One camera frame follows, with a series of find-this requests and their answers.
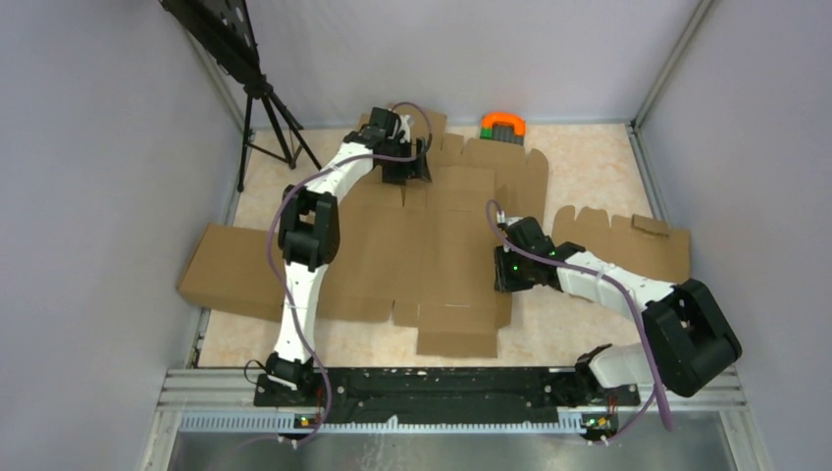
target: black mounting plate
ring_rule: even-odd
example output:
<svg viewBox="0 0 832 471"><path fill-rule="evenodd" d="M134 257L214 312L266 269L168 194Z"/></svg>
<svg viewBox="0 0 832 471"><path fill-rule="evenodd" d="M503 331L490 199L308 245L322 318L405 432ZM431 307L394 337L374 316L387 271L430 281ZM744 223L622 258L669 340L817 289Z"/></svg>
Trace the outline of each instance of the black mounting plate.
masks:
<svg viewBox="0 0 832 471"><path fill-rule="evenodd" d="M589 393L571 369L328 368L333 405L328 423L517 424L558 420L557 407L638 405L627 386ZM313 388L317 391L323 385ZM316 394L292 391L265 374L257 378L254 405L316 407Z"/></svg>

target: cardboard flap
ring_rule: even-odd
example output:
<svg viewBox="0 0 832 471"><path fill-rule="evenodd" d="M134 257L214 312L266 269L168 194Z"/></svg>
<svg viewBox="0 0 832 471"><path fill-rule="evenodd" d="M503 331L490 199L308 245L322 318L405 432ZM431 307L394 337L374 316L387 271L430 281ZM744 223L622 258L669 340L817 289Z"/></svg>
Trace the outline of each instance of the cardboard flap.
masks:
<svg viewBox="0 0 832 471"><path fill-rule="evenodd" d="M493 334L493 309L469 309L456 306L434 306L423 304L419 311L421 332L442 332L447 334Z"/></svg>
<svg viewBox="0 0 832 471"><path fill-rule="evenodd" d="M465 138L461 134L445 134L442 151L450 155L461 155Z"/></svg>
<svg viewBox="0 0 832 471"><path fill-rule="evenodd" d="M266 260L265 231L208 225L182 275L182 297L201 306L280 321L284 289ZM274 257L284 271L277 241Z"/></svg>
<svg viewBox="0 0 832 471"><path fill-rule="evenodd" d="M583 208L576 218L575 208L564 206L554 216L552 239L583 245L602 260L654 280L682 283L690 277L690 233L645 216L615 215L610 222L606 211Z"/></svg>
<svg viewBox="0 0 832 471"><path fill-rule="evenodd" d="M428 150L428 168L433 173L433 170L439 167L454 165L454 161L456 160L455 156L458 155L458 153L448 149L437 149L435 146L431 147Z"/></svg>
<svg viewBox="0 0 832 471"><path fill-rule="evenodd" d="M582 208L575 217L575 207L564 206L554 215L551 237L555 245L574 242L611 261L609 235L609 218L602 209Z"/></svg>
<svg viewBox="0 0 832 471"><path fill-rule="evenodd" d="M422 306L416 353L452 357L496 357L492 309Z"/></svg>
<svg viewBox="0 0 832 471"><path fill-rule="evenodd" d="M665 221L648 218L638 214L633 215L633 228L642 230L646 233L656 234L659 236L670 236L670 225Z"/></svg>
<svg viewBox="0 0 832 471"><path fill-rule="evenodd" d="M494 292L496 297L496 314L494 320L496 328L502 329L511 325L511 303L512 296L510 292Z"/></svg>
<svg viewBox="0 0 832 471"><path fill-rule="evenodd" d="M489 139L468 139L462 150L467 165L493 168L526 165L526 151L517 144Z"/></svg>

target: table surface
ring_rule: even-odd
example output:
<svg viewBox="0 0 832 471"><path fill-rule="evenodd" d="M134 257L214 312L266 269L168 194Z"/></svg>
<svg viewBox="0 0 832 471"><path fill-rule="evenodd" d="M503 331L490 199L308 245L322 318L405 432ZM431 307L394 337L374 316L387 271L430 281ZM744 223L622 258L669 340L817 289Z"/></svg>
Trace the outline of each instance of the table surface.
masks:
<svg viewBox="0 0 832 471"><path fill-rule="evenodd" d="M350 130L307 130L303 136L325 164ZM467 138L476 127L448 127ZM255 144L280 149L272 131L256 133ZM526 148L540 149L549 162L545 231L565 205L606 209L610 214L649 215L650 206L626 128L613 125L527 126ZM280 161L252 150L234 225L267 230L283 190L314 171L302 154L291 171ZM199 366L241 366L264 361L280 324L214 310ZM604 343L639 341L630 319L551 288L514 293L511 325L498 334L497 358L442 358L416 355L414 328L318 320L315 343L327 366L552 366L572 365L582 353Z"/></svg>

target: tripod leg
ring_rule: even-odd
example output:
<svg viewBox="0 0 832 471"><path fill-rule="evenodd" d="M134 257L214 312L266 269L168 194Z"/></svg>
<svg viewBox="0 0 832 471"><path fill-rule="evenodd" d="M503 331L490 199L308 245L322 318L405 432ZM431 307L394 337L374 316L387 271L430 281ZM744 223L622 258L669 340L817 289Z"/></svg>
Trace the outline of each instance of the tripod leg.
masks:
<svg viewBox="0 0 832 471"><path fill-rule="evenodd" d="M312 163L315 164L315 168L321 170L321 163L315 158L315 154L312 152L312 149L309 148L309 144L306 143L306 139L300 135L300 131L298 130L299 127L295 125L297 120L274 91L270 94L270 96L272 97L272 101L274 101L275 105L278 107L278 111L281 113L281 116L283 116L286 120L289 131L297 137L297 141L300 142L300 146L303 147L303 150L305 150L307 154L309 154L309 158L312 159Z"/></svg>
<svg viewBox="0 0 832 471"><path fill-rule="evenodd" d="M278 97L278 94L272 90L271 93L272 101L275 102L275 106L278 107L278 113L280 113L285 119L287 123L292 123L297 128L298 131L303 130L303 126L294 118L294 115L288 110L288 107L283 102L283 100Z"/></svg>
<svg viewBox="0 0 832 471"><path fill-rule="evenodd" d="M248 149L248 139L251 138L251 102L253 98L251 95L245 99L245 126L242 130L242 151L239 155L239 181L236 183L236 190L242 193L245 188L243 181L245 180L245 154Z"/></svg>
<svg viewBox="0 0 832 471"><path fill-rule="evenodd" d="M290 169L294 169L294 167L297 166L297 161L291 158L291 151L288 149L284 132L281 130L281 124L278 122L278 117L275 115L275 109L272 108L272 104L269 103L268 96L264 96L262 101L263 107L266 108L266 114L269 115L269 121L272 123L272 129L274 129L275 133L278 135L278 142L281 144L281 149L284 152L284 159L288 162L288 167Z"/></svg>

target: metal frame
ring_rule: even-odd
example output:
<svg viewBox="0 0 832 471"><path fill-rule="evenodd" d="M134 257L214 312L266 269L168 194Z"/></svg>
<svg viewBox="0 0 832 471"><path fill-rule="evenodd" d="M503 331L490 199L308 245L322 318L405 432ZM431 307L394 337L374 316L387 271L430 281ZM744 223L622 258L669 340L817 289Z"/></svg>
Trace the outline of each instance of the metal frame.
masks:
<svg viewBox="0 0 832 471"><path fill-rule="evenodd" d="M672 77L672 74L680 60L684 57L688 45L699 31L702 21L716 2L713 0L701 0L694 11L684 32L675 44L664 67L652 85L644 103L639 109L636 117L627 126L627 133L633 148L633 153L645 191L650 203L650 210L657 219L668 220L670 215L661 196L661 191L655 179L655 174L650 164L650 158L645 150L641 129L644 122L650 115L655 102L659 98L664 86ZM206 75L214 83L221 99L225 101L230 115L236 125L241 128L241 110L238 108L234 98L229 93L228 85L219 75L216 64L205 57L204 51L200 54L199 46L194 44L197 56L202 60ZM226 212L226 223L234 220L234 212L239 195L234 192L228 210ZM281 422L286 412L273 409L254 407L253 386L245 381L241 368L220 368L220 369L192 369L198 360L199 350L204 339L205 329L208 324L210 311L203 310L200 314L197 332L194 336L193 349L186 361L185 369L170 370L165 379L164 386L159 396L156 414L150 438L142 461L142 470L167 470L169 461L174 451L177 433L182 424L182 419L187 419L186 424L203 424L211 431L240 432L242 430L257 432L250 424L255 424L257 418L271 418L274 424L285 424ZM642 397L647 397L652 385L639 385L639 392ZM749 410L743 393L742 385L734 367L729 368L694 397L684 398L670 394L670 405L674 412L718 412L725 431L726 445L730 448L738 471L769 471L772 469L765 446L760 439L754 418ZM637 407L619 407L621 411L635 411ZM602 412L603 407L578 407L565 409L564 415L597 413ZM305 410L291 410L290 412L306 413ZM228 420L222 422L206 422L214 417L237 418L239 420ZM340 433L373 433L383 430L375 430L373 426L359 427L355 429L345 428Z"/></svg>

